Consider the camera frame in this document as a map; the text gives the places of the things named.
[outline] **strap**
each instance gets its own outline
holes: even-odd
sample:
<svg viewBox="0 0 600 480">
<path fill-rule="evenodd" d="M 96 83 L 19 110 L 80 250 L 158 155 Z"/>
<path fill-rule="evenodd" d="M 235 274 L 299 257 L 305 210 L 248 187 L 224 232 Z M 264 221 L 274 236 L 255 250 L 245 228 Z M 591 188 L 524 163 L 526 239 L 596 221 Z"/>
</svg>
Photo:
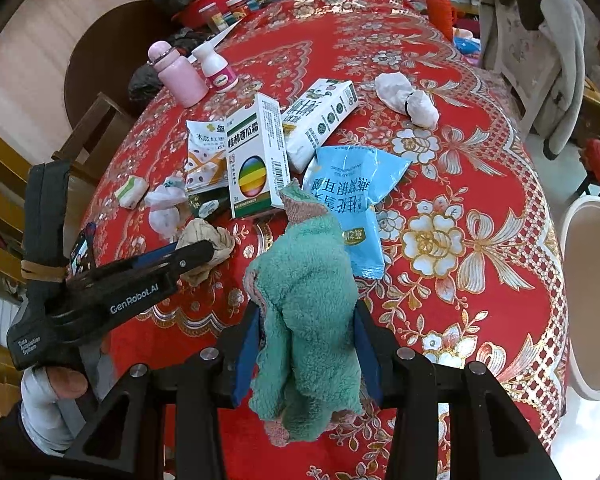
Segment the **strap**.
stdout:
<svg viewBox="0 0 600 480">
<path fill-rule="evenodd" d="M 66 269 L 64 267 L 49 267 L 22 260 L 20 268 L 22 269 L 22 277 L 25 280 L 62 283 L 66 277 Z"/>
</svg>

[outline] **white bottle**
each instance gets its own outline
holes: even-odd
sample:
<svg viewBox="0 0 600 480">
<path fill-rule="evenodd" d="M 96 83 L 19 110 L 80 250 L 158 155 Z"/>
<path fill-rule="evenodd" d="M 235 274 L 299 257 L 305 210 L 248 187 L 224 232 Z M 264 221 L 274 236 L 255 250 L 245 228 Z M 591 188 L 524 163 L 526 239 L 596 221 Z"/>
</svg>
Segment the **white bottle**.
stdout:
<svg viewBox="0 0 600 480">
<path fill-rule="evenodd" d="M 192 52 L 200 61 L 202 73 L 211 83 L 213 89 L 222 94 L 238 84 L 238 76 L 229 62 L 214 50 L 211 42 L 207 41 Z"/>
</svg>

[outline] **tablecloth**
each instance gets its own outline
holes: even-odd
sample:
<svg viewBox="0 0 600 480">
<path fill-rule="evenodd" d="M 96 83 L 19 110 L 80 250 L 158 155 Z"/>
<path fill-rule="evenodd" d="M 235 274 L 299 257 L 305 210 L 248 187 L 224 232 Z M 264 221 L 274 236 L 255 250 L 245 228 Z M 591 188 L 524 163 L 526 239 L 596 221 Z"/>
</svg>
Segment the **tablecloth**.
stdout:
<svg viewBox="0 0 600 480">
<path fill-rule="evenodd" d="M 187 157 L 185 120 L 216 120 L 255 92 L 291 104 L 321 77 L 351 79 L 358 110 L 328 144 L 374 146 L 411 161 L 378 206 L 386 273 L 358 279 L 374 319 L 440 364 L 479 360 L 503 384 L 548 447 L 564 407 L 567 309 L 560 253 L 538 176 L 512 123 L 462 55 L 402 0 L 290 0 L 240 24 L 220 50 L 239 74 L 226 94 L 183 109 L 162 91 L 115 155 L 88 208 L 99 265 L 164 243 L 148 209 L 117 206 L 128 175 L 151 188 Z M 376 97 L 375 77 L 400 70 L 430 92 L 441 117 L 434 131 L 412 125 Z M 112 333 L 119 372 L 137 362 L 157 368 L 213 345 L 248 302 L 248 263 L 279 236 L 284 213 L 266 221 L 216 222 L 235 237 L 232 257 L 196 288 Z M 221 410 L 228 477 L 316 480 L 384 476 L 395 412 L 368 398 L 364 413 L 314 443 L 273 447 L 246 402 Z M 438 478 L 450 464 L 448 406 L 440 404 Z"/>
</svg>

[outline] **beige cloth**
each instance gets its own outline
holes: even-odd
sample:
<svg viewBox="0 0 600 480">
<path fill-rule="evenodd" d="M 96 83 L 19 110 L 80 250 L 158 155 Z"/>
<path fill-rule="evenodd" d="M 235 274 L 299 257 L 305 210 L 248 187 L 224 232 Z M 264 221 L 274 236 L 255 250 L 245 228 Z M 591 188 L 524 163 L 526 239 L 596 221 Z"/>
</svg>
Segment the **beige cloth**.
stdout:
<svg viewBox="0 0 600 480">
<path fill-rule="evenodd" d="M 216 252 L 209 263 L 196 267 L 182 275 L 182 278 L 191 286 L 197 286 L 204 282 L 209 277 L 211 269 L 224 262 L 235 247 L 235 238 L 225 228 L 215 228 L 202 218 L 194 218 L 184 228 L 176 248 L 179 249 L 200 240 L 209 240 Z"/>
</svg>

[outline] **human hand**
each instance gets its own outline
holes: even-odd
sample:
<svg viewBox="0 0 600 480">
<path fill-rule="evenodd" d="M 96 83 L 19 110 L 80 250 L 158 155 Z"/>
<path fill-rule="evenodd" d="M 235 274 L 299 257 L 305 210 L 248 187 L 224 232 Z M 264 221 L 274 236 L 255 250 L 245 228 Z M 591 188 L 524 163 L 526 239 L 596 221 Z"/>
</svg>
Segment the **human hand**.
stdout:
<svg viewBox="0 0 600 480">
<path fill-rule="evenodd" d="M 31 441 L 50 455 L 61 456 L 73 442 L 60 408 L 60 399 L 77 399 L 88 388 L 79 372 L 62 367 L 28 368 L 20 383 L 20 417 Z"/>
</svg>

